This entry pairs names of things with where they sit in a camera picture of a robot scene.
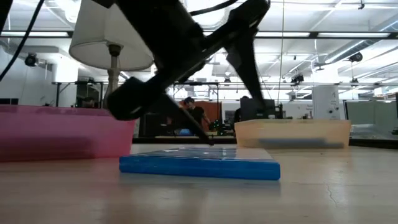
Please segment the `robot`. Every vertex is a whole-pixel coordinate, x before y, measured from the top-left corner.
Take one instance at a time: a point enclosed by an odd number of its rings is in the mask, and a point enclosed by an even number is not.
[[[252,97],[264,104],[253,41],[259,23],[271,6],[270,0],[245,1],[230,12],[227,23],[208,36],[203,34],[203,29],[192,16],[222,9],[237,0],[191,13],[179,0],[90,1],[107,8],[117,4],[153,53],[158,69],[157,74],[147,82],[132,77],[108,96],[108,110],[116,119],[140,118],[156,103],[162,105],[167,116],[189,124],[188,128],[193,134],[212,145],[200,125],[178,107],[165,93],[165,89],[175,82],[187,80],[202,69],[206,59],[221,48],[226,49],[227,61],[234,67]]]

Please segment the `lamp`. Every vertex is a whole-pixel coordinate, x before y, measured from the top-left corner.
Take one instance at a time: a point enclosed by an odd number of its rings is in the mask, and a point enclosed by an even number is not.
[[[120,71],[146,69],[154,62],[151,51],[117,5],[107,9],[91,0],[81,1],[69,54],[85,65],[108,70],[105,99],[117,89]]]

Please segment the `wooden table surface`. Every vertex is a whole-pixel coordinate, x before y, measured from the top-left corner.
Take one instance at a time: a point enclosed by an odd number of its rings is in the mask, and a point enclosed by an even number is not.
[[[120,174],[117,159],[0,164],[0,223],[398,223],[398,151],[268,152],[279,182]]]

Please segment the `white ceiling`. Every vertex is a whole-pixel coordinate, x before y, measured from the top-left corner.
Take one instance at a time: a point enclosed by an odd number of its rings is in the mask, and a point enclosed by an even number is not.
[[[46,1],[45,7],[37,18],[34,30],[73,30],[74,24],[66,19],[64,9],[57,7],[55,1],[59,0]],[[397,0],[365,0],[366,6],[363,10],[358,10],[360,0],[285,0],[285,7],[282,4],[283,0],[271,1],[271,9],[260,24],[260,31],[369,31],[383,21],[398,15]],[[10,20],[7,22],[5,29],[25,30],[36,3],[37,0],[14,0],[9,17]],[[20,40],[12,39],[12,41],[18,44]],[[256,39],[254,46],[260,74],[270,82],[277,82],[280,75],[287,74],[303,60],[316,54],[329,54],[348,42],[350,40],[317,40],[315,49],[314,40]],[[29,39],[26,45],[56,46],[64,52],[68,52],[70,39]],[[364,55],[364,60],[357,65],[354,64],[354,76],[389,65],[392,60],[398,58],[398,51],[392,51],[382,57],[376,56],[396,46],[398,46],[398,40],[383,40],[361,51]],[[231,76],[234,76],[234,71],[229,65],[224,65],[224,59],[221,54],[216,56],[215,62],[216,65],[213,66],[212,72],[213,76],[225,77],[226,72],[231,72]],[[351,79],[351,65],[348,62],[338,62],[334,64],[334,67],[338,69],[341,80],[347,81]],[[304,75],[309,75],[312,71],[308,68],[302,72]],[[94,68],[84,69],[81,74],[95,77],[98,80],[104,80],[107,76],[106,71]],[[140,75],[144,78],[150,76],[149,70],[132,74]],[[398,68],[369,78],[376,82],[384,77],[393,77],[395,75],[398,75]]]

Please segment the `blue object on desk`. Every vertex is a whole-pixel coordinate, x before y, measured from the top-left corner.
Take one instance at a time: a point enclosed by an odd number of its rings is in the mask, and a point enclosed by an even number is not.
[[[119,161],[121,172],[254,180],[280,179],[278,162],[273,159],[237,158],[234,148],[182,147],[122,156]]]

